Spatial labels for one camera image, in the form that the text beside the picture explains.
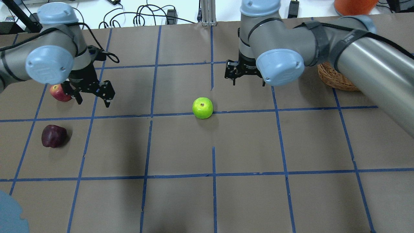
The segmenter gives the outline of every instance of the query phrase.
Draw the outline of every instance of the orange object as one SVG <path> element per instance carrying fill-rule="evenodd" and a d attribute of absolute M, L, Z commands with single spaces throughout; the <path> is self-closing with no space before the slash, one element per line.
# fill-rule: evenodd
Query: orange object
<path fill-rule="evenodd" d="M 378 0 L 335 0 L 335 10 L 341 15 L 368 15 Z"/>

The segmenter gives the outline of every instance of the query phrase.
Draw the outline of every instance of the black cable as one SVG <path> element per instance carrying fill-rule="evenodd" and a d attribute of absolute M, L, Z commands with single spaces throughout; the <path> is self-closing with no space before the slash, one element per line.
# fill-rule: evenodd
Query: black cable
<path fill-rule="evenodd" d="M 391 10 L 391 8 L 389 8 L 389 7 L 387 7 L 387 6 L 382 6 L 382 5 L 378 5 L 378 4 L 377 4 L 376 6 L 377 6 L 377 7 L 385 7 L 385 8 L 388 8 L 388 9 L 390 10 L 390 12 L 391 12 L 391 13 L 394 13 L 394 12 Z"/>
<path fill-rule="evenodd" d="M 29 12 L 29 14 L 31 14 L 31 15 L 33 15 L 32 13 L 31 13 L 31 11 L 27 8 L 27 6 L 26 6 L 26 4 L 24 3 L 24 1 L 22 1 L 22 3 L 23 3 L 23 5 L 24 5 L 24 7 L 26 8 L 26 10 Z M 33 18 L 34 18 L 34 20 L 36 20 L 36 22 L 38 22 L 39 24 L 40 24 L 40 22 L 36 19 L 36 17 L 33 15 Z"/>
<path fill-rule="evenodd" d="M 406 0 L 404 2 L 400 2 L 400 3 L 406 3 L 406 2 L 411 2 L 412 0 Z M 388 4 L 387 2 L 378 2 L 379 4 Z"/>
<path fill-rule="evenodd" d="M 99 43 L 98 39 L 96 39 L 96 37 L 95 37 L 94 33 L 92 32 L 91 28 L 90 28 L 87 24 L 77 22 L 77 23 L 71 23 L 71 24 L 65 24 L 65 25 L 66 25 L 66 26 L 68 26 L 68 27 L 70 27 L 70 26 L 76 26 L 76 25 L 83 25 L 83 26 L 86 26 L 86 28 L 88 29 L 89 33 L 92 35 L 92 38 L 95 40 L 95 42 L 96 42 L 96 44 L 98 45 L 98 47 L 99 47 L 100 49 L 104 50 L 104 49 L 103 49 L 103 47 L 102 47 L 102 45 Z M 27 43 L 27 42 L 30 42 L 30 41 L 32 41 L 32 40 L 34 40 L 34 39 L 37 39 L 37 38 L 39 38 L 39 37 L 41 37 L 41 36 L 44 36 L 44 35 L 46 35 L 46 34 L 49 34 L 49 33 L 51 33 L 51 32 L 57 31 L 57 30 L 58 30 L 58 29 L 57 29 L 57 28 L 55 28 L 55 27 L 48 28 L 48 29 L 46 29 L 46 30 L 42 31 L 41 33 L 39 33 L 39 34 L 37 34 L 37 35 L 35 35 L 35 36 L 32 36 L 32 37 L 30 37 L 30 38 L 27 38 L 27 39 L 25 39 L 25 40 L 23 40 L 23 41 L 21 41 L 21 42 L 19 42 L 19 43 L 16 43 L 16 44 L 13 44 L 13 45 L 10 45 L 10 46 L 6 46 L 6 47 L 2 47 L 2 48 L 0 48 L 0 52 L 5 51 L 5 50 L 9 50 L 9 49 L 14 49 L 14 48 L 16 48 L 16 47 L 18 47 L 18 46 L 20 46 L 20 45 L 23 45 L 23 44 L 25 44 L 25 43 Z M 111 59 L 113 62 L 115 62 L 115 63 L 119 63 L 119 58 L 118 58 L 118 56 L 116 56 L 115 54 L 113 54 L 113 53 L 109 53 L 109 52 L 106 52 L 106 53 L 105 53 L 105 55 L 106 55 L 109 59 Z"/>
<path fill-rule="evenodd" d="M 144 16 L 139 15 L 138 17 L 142 17 L 142 20 L 144 21 L 144 24 L 143 24 L 142 26 L 145 26 L 145 18 L 144 18 Z M 134 26 L 135 26 L 135 25 L 137 25 L 137 26 L 138 26 L 138 22 L 137 22 L 136 18 L 137 18 L 137 16 L 135 16 L 135 17 L 132 19 L 132 23 L 134 24 Z"/>
<path fill-rule="evenodd" d="M 114 10 L 122 10 L 123 9 L 123 6 L 122 6 L 122 8 L 115 8 L 115 9 L 113 9 L 113 10 L 111 10 L 111 11 L 109 11 L 108 13 L 106 13 L 105 14 L 105 16 L 103 17 L 103 21 L 101 22 L 101 23 L 99 23 L 99 26 L 98 26 L 98 29 L 100 29 L 101 28 L 101 24 L 103 23 L 103 27 L 104 28 L 106 28 L 106 27 L 109 27 L 109 25 L 105 22 L 105 18 L 106 18 L 106 16 L 109 14 L 109 13 L 111 13 L 111 12 L 113 12 Z"/>
<path fill-rule="evenodd" d="M 150 6 L 157 7 L 158 9 L 153 10 L 153 9 L 151 9 L 151 8 L 150 8 Z M 144 9 L 144 7 L 148 8 L 148 9 L 151 11 L 152 16 L 154 17 L 154 24 L 155 24 L 155 25 L 156 25 L 156 20 L 155 20 L 155 15 L 154 15 L 154 12 L 155 12 L 155 11 L 159 11 L 159 10 L 161 10 L 161 11 L 164 13 L 165 18 L 168 20 L 167 14 L 166 14 L 166 13 L 165 13 L 165 11 L 163 10 L 163 8 L 166 8 L 166 7 L 173 7 L 173 9 L 174 9 L 174 10 L 176 9 L 176 7 L 175 7 L 175 6 L 173 6 L 173 5 L 165 5 L 165 6 L 163 6 L 163 7 L 159 7 L 159 6 L 157 6 L 157 5 L 147 4 L 147 5 L 141 5 L 141 6 L 139 6 L 139 7 L 138 7 L 138 9 L 137 9 L 137 14 L 138 14 L 138 11 L 139 11 L 139 13 L 141 13 L 141 12 L 142 12 L 142 10 Z M 141 24 L 141 19 L 140 19 L 140 18 L 138 18 L 138 17 L 137 17 L 137 15 L 134 17 L 134 20 L 135 20 L 134 25 L 135 25 L 135 24 L 137 24 L 137 25 L 140 25 L 140 24 Z"/>
<path fill-rule="evenodd" d="M 153 18 L 154 18 L 154 24 L 156 25 L 156 21 L 155 21 L 155 14 L 154 14 L 154 12 L 151 10 L 151 8 L 150 8 L 148 5 L 141 5 L 141 6 L 139 6 L 139 7 L 138 7 L 138 9 L 137 9 L 137 15 L 138 15 L 138 11 L 140 11 L 140 12 L 139 12 L 139 14 L 141 14 L 142 10 L 143 10 L 145 7 L 146 7 L 146 8 L 148 8 L 148 9 L 151 11 L 152 16 L 153 16 Z"/>
<path fill-rule="evenodd" d="M 117 16 L 119 16 L 119 15 L 122 15 L 122 14 L 136 14 L 136 12 L 122 12 L 122 13 L 116 14 L 114 17 L 112 17 L 112 19 L 111 19 L 109 22 L 111 22 L 111 21 L 112 21 L 115 17 L 117 17 Z M 157 17 L 165 17 L 165 15 L 155 15 L 155 16 L 157 16 Z M 169 18 L 173 18 L 173 19 L 183 20 L 183 21 L 186 21 L 186 22 L 189 22 L 189 23 L 195 24 L 195 22 L 192 22 L 192 21 L 190 21 L 190 20 L 181 19 L 181 18 L 174 17 L 174 16 L 168 16 L 168 17 L 169 17 Z"/>
<path fill-rule="evenodd" d="M 75 9 L 75 10 L 77 10 L 78 12 L 79 12 L 79 14 L 80 14 L 80 16 L 82 17 L 82 22 L 83 23 L 85 23 L 85 19 L 83 18 L 83 15 L 82 15 L 82 13 L 78 10 L 78 9 L 76 9 L 75 7 L 72 7 L 73 9 Z"/>
<path fill-rule="evenodd" d="M 116 20 L 113 20 L 113 21 L 112 21 L 112 26 L 113 26 L 113 27 L 115 27 L 115 24 L 114 24 L 115 22 L 117 22 L 117 23 L 118 23 L 118 26 L 119 26 L 119 27 L 121 27 L 121 24 L 119 24 L 119 22 L 118 22 L 118 21 L 116 21 Z"/>

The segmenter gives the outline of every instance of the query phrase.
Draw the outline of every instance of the metal post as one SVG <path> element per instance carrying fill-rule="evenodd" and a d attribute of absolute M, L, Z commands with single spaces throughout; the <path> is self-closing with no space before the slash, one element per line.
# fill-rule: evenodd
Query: metal post
<path fill-rule="evenodd" d="M 3 3 L 19 18 L 19 20 L 27 27 L 29 32 L 40 32 L 40 25 L 35 24 L 27 17 L 27 15 L 20 9 L 14 0 L 3 0 Z"/>
<path fill-rule="evenodd" d="M 203 26 L 216 26 L 216 0 L 201 0 Z"/>

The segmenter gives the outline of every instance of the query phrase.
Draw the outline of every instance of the green apple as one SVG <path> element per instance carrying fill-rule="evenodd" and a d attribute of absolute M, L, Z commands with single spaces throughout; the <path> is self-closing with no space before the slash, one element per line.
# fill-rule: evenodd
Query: green apple
<path fill-rule="evenodd" d="M 199 119 L 206 119 L 213 114 L 213 103 L 207 97 L 200 97 L 193 102 L 193 113 Z"/>

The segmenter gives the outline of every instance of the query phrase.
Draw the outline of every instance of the blue tape line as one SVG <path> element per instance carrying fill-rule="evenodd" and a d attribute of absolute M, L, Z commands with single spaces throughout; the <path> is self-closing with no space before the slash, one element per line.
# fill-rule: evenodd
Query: blue tape line
<path fill-rule="evenodd" d="M 370 215 L 369 209 L 368 209 L 368 204 L 367 204 L 366 198 L 365 198 L 365 193 L 363 191 L 361 178 L 359 176 L 358 167 L 357 167 L 356 162 L 355 162 L 354 152 L 352 150 L 351 141 L 349 139 L 347 126 L 345 125 L 344 115 L 342 114 L 341 105 L 340 105 L 339 100 L 338 100 L 338 95 L 337 95 L 336 90 L 334 88 L 332 88 L 332 91 L 333 91 L 333 94 L 335 96 L 336 104 L 338 106 L 338 112 L 339 112 L 339 116 L 341 117 L 342 127 L 344 128 L 345 138 L 347 139 L 349 153 L 351 154 L 352 163 L 354 164 L 355 175 L 356 175 L 356 179 L 358 181 L 359 191 L 361 192 L 362 202 L 363 202 L 365 212 L 366 212 L 366 215 L 367 215 L 367 218 L 368 218 L 369 228 L 370 228 L 371 232 L 375 233 L 374 226 L 372 224 L 371 215 Z"/>
<path fill-rule="evenodd" d="M 70 233 L 70 228 L 72 227 L 73 213 L 75 211 L 76 199 L 77 199 L 77 194 L 79 191 L 79 184 L 80 184 L 80 180 L 82 177 L 84 163 L 85 163 L 85 157 L 82 157 L 82 162 L 80 164 L 79 174 L 78 174 L 78 178 L 76 182 L 75 194 L 73 195 L 72 208 L 70 209 L 69 222 L 67 224 L 67 231 L 66 231 L 67 233 Z"/>
<path fill-rule="evenodd" d="M 217 233 L 217 183 L 216 183 L 216 147 L 212 148 L 213 158 L 213 216 L 214 216 L 214 233 Z"/>
<path fill-rule="evenodd" d="M 368 172 L 412 172 L 414 167 L 405 168 L 376 168 L 361 169 L 359 173 Z M 289 175 L 311 175 L 311 174 L 342 174 L 354 173 L 355 170 L 326 170 L 326 171 L 292 171 Z M 260 176 L 260 175 L 284 175 L 284 172 L 235 172 L 235 173 L 201 173 L 186 175 L 149 175 L 147 179 L 177 179 L 177 178 L 194 178 L 194 177 L 218 177 L 218 176 Z M 37 182 L 37 181 L 68 181 L 77 180 L 77 177 L 57 177 L 57 178 L 18 178 L 16 182 Z M 145 176 L 109 176 L 109 177 L 81 177 L 81 180 L 142 180 Z M 14 179 L 0 179 L 0 182 L 13 182 Z"/>
<path fill-rule="evenodd" d="M 284 175 L 284 172 L 235 172 L 217 173 L 215 176 L 256 176 L 256 175 Z"/>
<path fill-rule="evenodd" d="M 23 121 L 33 121 L 33 119 L 11 119 L 11 120 L 0 120 L 2 122 L 23 122 Z"/>
<path fill-rule="evenodd" d="M 68 180 L 77 180 L 76 177 L 57 177 L 57 178 L 20 178 L 17 179 L 17 182 L 27 182 L 27 181 L 68 181 Z"/>
<path fill-rule="evenodd" d="M 147 195 L 148 166 L 149 166 L 149 154 L 150 154 L 150 150 L 151 150 L 151 137 L 152 137 L 152 120 L 149 122 L 147 158 L 145 159 L 144 186 L 143 186 L 143 189 L 142 189 L 142 202 L 141 202 L 140 233 L 142 233 L 142 227 L 144 225 L 144 207 L 145 207 L 145 197 Z"/>
<path fill-rule="evenodd" d="M 112 28 L 109 30 L 108 42 L 106 43 L 106 51 L 108 51 L 108 49 L 109 49 L 109 44 L 111 42 L 111 36 L 112 36 Z M 105 67 L 105 63 L 106 63 L 106 61 L 103 61 L 102 68 Z M 99 75 L 99 81 L 102 80 L 103 73 L 104 73 L 104 70 L 101 70 L 101 73 Z M 72 218 L 73 218 L 73 213 L 75 211 L 75 205 L 76 205 L 76 199 L 77 199 L 77 194 L 78 194 L 78 190 L 79 190 L 79 184 L 80 184 L 80 181 L 81 181 L 81 178 L 82 178 L 82 171 L 83 171 L 83 165 L 84 165 L 84 162 L 85 162 L 85 155 L 86 155 L 86 152 L 88 150 L 89 138 L 91 136 L 92 125 L 94 123 L 94 116 L 95 116 L 97 101 L 98 101 L 98 97 L 95 96 L 94 106 L 93 106 L 93 109 L 92 109 L 92 115 L 91 115 L 91 118 L 90 118 L 91 122 L 89 124 L 88 134 L 87 134 L 86 142 L 85 142 L 85 148 L 84 148 L 84 151 L 83 151 L 82 161 L 81 161 L 80 168 L 79 168 L 78 179 L 76 181 L 75 194 L 73 195 L 73 202 L 72 202 L 72 208 L 70 210 L 69 222 L 67 224 L 67 233 L 70 233 L 70 228 L 72 227 Z"/>
<path fill-rule="evenodd" d="M 141 65 L 141 66 L 114 66 L 114 67 L 104 67 L 103 70 L 112 70 L 112 69 L 130 69 L 130 68 L 147 68 L 155 67 L 155 65 Z"/>
<path fill-rule="evenodd" d="M 274 87 L 272 87 L 272 96 L 273 96 L 274 110 L 275 110 L 275 113 L 276 113 L 277 131 L 279 133 L 280 149 L 281 149 L 281 152 L 282 152 L 283 171 L 284 171 L 284 175 L 285 175 L 286 192 L 287 192 L 287 200 L 288 200 L 288 205 L 289 205 L 290 220 L 291 220 L 291 224 L 292 224 L 292 232 L 296 233 L 295 218 L 294 218 L 294 215 L 293 215 L 293 207 L 292 207 L 292 198 L 291 198 L 291 195 L 290 195 L 289 173 L 288 173 L 287 165 L 286 165 L 286 157 L 285 157 L 284 146 L 283 146 L 282 130 L 281 130 L 281 127 L 280 127 L 279 111 L 278 111 L 278 108 L 277 108 L 277 102 L 276 102 L 276 95 L 274 93 Z"/>
<path fill-rule="evenodd" d="M 194 177 L 209 177 L 213 176 L 211 173 L 202 174 L 186 174 L 186 175 L 149 175 L 148 179 L 176 179 L 176 178 L 194 178 Z"/>
<path fill-rule="evenodd" d="M 313 111 L 313 110 L 332 110 L 338 109 L 337 107 L 318 107 L 318 108 L 288 108 L 288 109 L 279 109 L 279 112 L 286 111 Z"/>
<path fill-rule="evenodd" d="M 289 172 L 289 175 L 337 174 L 337 173 L 353 173 L 353 172 L 355 172 L 355 170 L 298 171 L 298 172 Z"/>
<path fill-rule="evenodd" d="M 140 180 L 143 175 L 136 176 L 108 176 L 108 177 L 82 177 L 81 180 Z"/>
<path fill-rule="evenodd" d="M 187 116 L 187 115 L 194 115 L 194 113 L 192 113 L 192 112 L 181 112 L 181 113 L 160 113 L 160 114 L 154 114 L 155 117 Z"/>
<path fill-rule="evenodd" d="M 19 36 L 19 34 L 17 33 L 16 34 L 16 37 L 14 38 L 14 40 L 13 40 L 13 44 L 15 44 L 16 43 L 16 40 L 17 40 L 17 37 Z"/>
<path fill-rule="evenodd" d="M 158 64 L 158 66 L 166 67 L 166 66 L 198 66 L 198 65 L 205 65 L 208 62 L 196 62 L 196 63 L 178 63 L 178 64 Z"/>
<path fill-rule="evenodd" d="M 369 108 L 378 108 L 378 106 L 351 106 L 351 107 L 341 107 L 341 109 L 369 109 Z"/>
<path fill-rule="evenodd" d="M 70 120 L 90 120 L 91 117 L 89 116 L 81 116 L 81 117 L 56 117 L 56 118 L 39 118 L 36 121 L 70 121 Z"/>
<path fill-rule="evenodd" d="M 361 169 L 358 172 L 412 172 L 414 168 L 407 167 L 407 168 L 377 168 L 377 169 Z"/>
<path fill-rule="evenodd" d="M 27 136 L 26 144 L 24 145 L 23 153 L 22 153 L 22 156 L 20 158 L 19 165 L 17 166 L 16 174 L 14 175 L 12 187 L 10 188 L 10 192 L 9 192 L 10 196 L 13 194 L 14 186 L 16 185 L 16 180 L 17 180 L 17 177 L 19 176 L 19 172 L 20 172 L 20 169 L 21 169 L 22 164 L 23 164 L 24 156 L 26 155 L 27 146 L 29 145 L 31 134 L 33 133 L 34 125 L 36 123 L 36 119 L 37 119 L 37 116 L 38 116 L 39 111 L 40 111 L 40 106 L 42 105 L 43 97 L 45 96 L 45 93 L 46 93 L 46 88 L 47 88 L 47 84 L 45 84 L 45 87 L 43 88 L 42 96 L 40 97 L 40 101 L 39 101 L 39 104 L 37 106 L 36 114 L 34 115 L 33 123 L 31 124 L 29 135 Z"/>
<path fill-rule="evenodd" d="M 274 109 L 236 110 L 236 111 L 214 111 L 213 114 L 251 113 L 251 112 L 274 112 Z"/>
<path fill-rule="evenodd" d="M 375 109 L 378 106 L 350 106 L 350 107 L 341 107 L 342 109 Z M 314 110 L 332 110 L 338 109 L 338 107 L 317 107 L 317 108 L 290 108 L 290 109 L 279 109 L 279 112 L 287 111 L 314 111 Z M 274 109 L 258 109 L 258 110 L 235 110 L 235 111 L 214 111 L 213 114 L 230 114 L 230 113 L 252 113 L 252 112 L 274 112 Z M 185 116 L 185 115 L 194 115 L 192 112 L 180 112 L 180 113 L 161 113 L 153 114 L 153 117 L 169 117 L 169 116 Z M 115 116 L 94 116 L 94 119 L 108 119 L 108 118 L 135 118 L 135 117 L 150 117 L 150 114 L 144 115 L 115 115 Z M 89 116 L 81 117 L 62 117 L 62 118 L 39 118 L 36 121 L 68 121 L 68 120 L 89 120 Z M 33 119 L 10 119 L 10 120 L 0 120 L 0 123 L 3 122 L 23 122 L 23 121 L 33 121 Z"/>
<path fill-rule="evenodd" d="M 150 117 L 151 115 L 119 115 L 119 116 L 94 116 L 94 119 L 109 119 L 109 118 L 139 118 Z"/>
<path fill-rule="evenodd" d="M 152 83 L 152 96 L 151 96 L 151 118 L 154 117 L 154 99 L 155 99 L 155 86 L 156 86 L 156 74 L 158 70 L 158 56 L 159 56 L 159 44 L 161 40 L 161 26 L 158 30 L 158 41 L 156 43 L 156 54 L 155 54 L 155 66 L 154 66 L 154 81 Z"/>
<path fill-rule="evenodd" d="M 214 88 L 214 55 L 213 55 L 213 26 L 210 26 L 210 49 L 211 49 L 211 90 Z"/>

